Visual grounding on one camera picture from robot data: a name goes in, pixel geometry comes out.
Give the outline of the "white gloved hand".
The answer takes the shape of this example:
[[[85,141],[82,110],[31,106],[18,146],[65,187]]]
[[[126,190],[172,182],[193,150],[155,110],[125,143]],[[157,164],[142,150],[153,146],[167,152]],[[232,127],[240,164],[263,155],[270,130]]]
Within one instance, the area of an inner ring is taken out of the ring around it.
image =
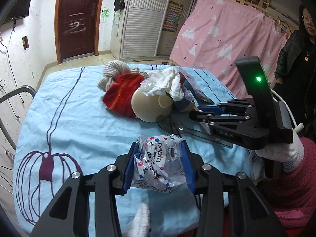
[[[268,144],[255,152],[261,158],[282,163],[285,173],[293,173],[297,170],[305,155],[304,146],[295,131],[293,131],[292,143]]]

